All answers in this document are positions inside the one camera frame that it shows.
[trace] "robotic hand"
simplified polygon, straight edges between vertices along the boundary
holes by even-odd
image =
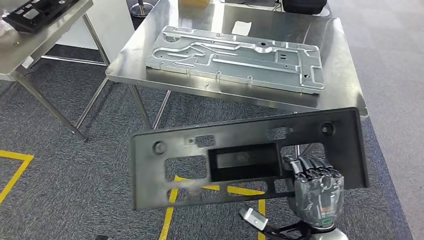
[[[344,178],[325,158],[315,156],[283,157],[284,168],[292,171],[287,181],[294,197],[288,198],[290,209],[301,219],[298,223],[274,227],[252,208],[239,211],[244,220],[271,240],[348,240],[334,227],[343,208]],[[291,233],[298,231],[300,236]]]

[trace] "aluminum plate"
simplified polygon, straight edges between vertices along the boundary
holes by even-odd
[[[166,26],[147,67],[242,84],[319,94],[324,89],[317,46]]]

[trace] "white paper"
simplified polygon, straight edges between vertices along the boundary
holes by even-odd
[[[236,21],[232,28],[232,34],[247,36],[251,31],[252,22]]]
[[[23,61],[22,66],[27,69],[33,62],[34,59],[31,56],[28,56],[25,61]]]

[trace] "yellow line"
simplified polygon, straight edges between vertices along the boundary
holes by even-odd
[[[190,179],[175,175],[174,182],[185,181],[185,180],[190,180]],[[219,185],[208,185],[202,188],[207,190],[215,190],[215,191],[220,190]],[[265,192],[263,191],[258,191],[258,190],[253,190],[253,189],[248,189],[248,188],[243,188],[238,186],[228,186],[227,191],[232,194],[239,194],[239,195],[245,195],[245,196],[265,194]],[[178,194],[178,189],[173,188],[169,195],[170,203],[175,203],[175,201],[177,200],[177,194]],[[258,201],[258,210],[261,214],[265,215],[265,199],[260,199]],[[159,240],[167,239],[173,213],[174,213],[174,208],[172,206],[166,208],[165,218],[163,220],[163,226],[162,226],[162,230],[160,231]],[[259,232],[257,235],[257,239],[265,240],[265,236]]]
[[[14,173],[12,178],[9,180],[7,185],[4,187],[3,191],[0,192],[0,204],[1,204],[3,202],[3,200],[5,199],[6,195],[9,193],[9,191],[15,185],[18,178],[21,176],[21,174],[27,168],[28,164],[30,164],[30,162],[34,158],[34,156],[0,150],[0,157],[23,160],[23,163],[20,165],[20,167]]]
[[[31,161],[34,158],[33,155],[22,154],[22,153],[11,152],[11,151],[3,151],[3,150],[0,150],[0,157],[23,160],[23,161]]]
[[[260,214],[265,216],[265,199],[260,199],[259,201],[257,201],[257,210],[259,211]],[[262,234],[261,232],[257,233],[257,240],[265,240],[265,235]]]
[[[174,204],[177,200],[178,188],[173,188],[171,194],[169,195],[169,202]],[[166,208],[165,219],[163,220],[162,230],[160,231],[159,240],[166,240],[168,237],[168,232],[170,230],[172,214],[174,213],[174,207],[170,206]]]

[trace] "metal table top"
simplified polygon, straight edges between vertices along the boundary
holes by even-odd
[[[36,34],[17,32],[0,20],[0,26],[3,28],[0,34],[0,80],[12,81],[9,75],[29,56],[33,58],[30,62],[35,63],[92,5],[92,0],[79,0],[66,13]]]
[[[320,95],[252,86],[145,67],[164,26],[231,34],[236,21],[251,22],[250,37],[318,46],[325,89]],[[196,1],[160,0],[106,70],[110,80],[245,102],[294,112],[356,107],[368,116],[340,19]]]

